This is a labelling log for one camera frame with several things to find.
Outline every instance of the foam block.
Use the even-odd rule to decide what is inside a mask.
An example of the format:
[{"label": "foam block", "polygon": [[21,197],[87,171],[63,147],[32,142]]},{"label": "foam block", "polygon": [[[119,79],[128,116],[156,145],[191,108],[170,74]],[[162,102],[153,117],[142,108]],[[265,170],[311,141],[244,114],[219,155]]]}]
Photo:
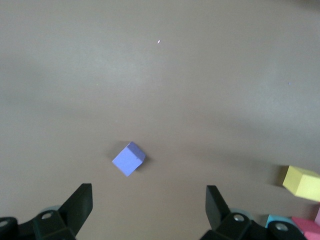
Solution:
[{"label": "foam block", "polygon": [[113,159],[112,163],[128,177],[145,158],[145,153],[132,141]]},{"label": "foam block", "polygon": [[320,208],[319,208],[318,214],[315,217],[314,222],[320,226]]},{"label": "foam block", "polygon": [[303,235],[308,240],[320,240],[320,226],[318,226],[314,221],[292,217],[292,220],[303,232]]},{"label": "foam block", "polygon": [[282,185],[297,197],[320,202],[320,175],[314,171],[289,166]]},{"label": "foam block", "polygon": [[294,225],[295,227],[298,227],[298,226],[294,223],[294,221],[292,221],[291,218],[285,217],[285,216],[273,215],[273,214],[269,214],[269,215],[268,215],[268,218],[266,219],[265,227],[267,228],[268,225],[269,225],[269,223],[270,223],[270,222],[273,222],[273,221],[286,222],[286,223],[289,223],[289,224]]}]

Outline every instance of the beige table surface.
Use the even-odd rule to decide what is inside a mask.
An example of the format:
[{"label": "beige table surface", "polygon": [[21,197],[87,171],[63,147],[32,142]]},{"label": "beige table surface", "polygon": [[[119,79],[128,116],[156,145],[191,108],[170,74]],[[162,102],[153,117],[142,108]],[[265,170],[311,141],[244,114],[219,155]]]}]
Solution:
[{"label": "beige table surface", "polygon": [[[129,141],[148,158],[125,177]],[[277,179],[320,173],[319,145],[317,0],[0,0],[0,216],[92,183],[79,240],[197,240],[206,185],[312,218]]]}]

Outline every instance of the cyan cube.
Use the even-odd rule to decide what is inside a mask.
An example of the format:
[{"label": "cyan cube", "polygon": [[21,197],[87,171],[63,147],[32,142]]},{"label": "cyan cube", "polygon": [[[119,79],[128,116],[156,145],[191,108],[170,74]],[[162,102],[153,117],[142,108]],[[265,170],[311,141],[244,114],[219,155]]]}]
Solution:
[{"label": "cyan cube", "polygon": [[268,225],[269,225],[269,223],[270,223],[270,222],[273,222],[273,221],[286,222],[286,223],[289,223],[289,224],[294,225],[295,227],[298,227],[298,226],[294,223],[294,221],[292,221],[291,218],[285,217],[285,216],[273,215],[273,214],[269,214],[269,215],[268,215],[268,218],[267,218],[267,220],[266,220],[265,227],[267,228]]},{"label": "cyan cube", "polygon": [[112,163],[128,177],[145,158],[146,154],[132,141],[113,159]]}]

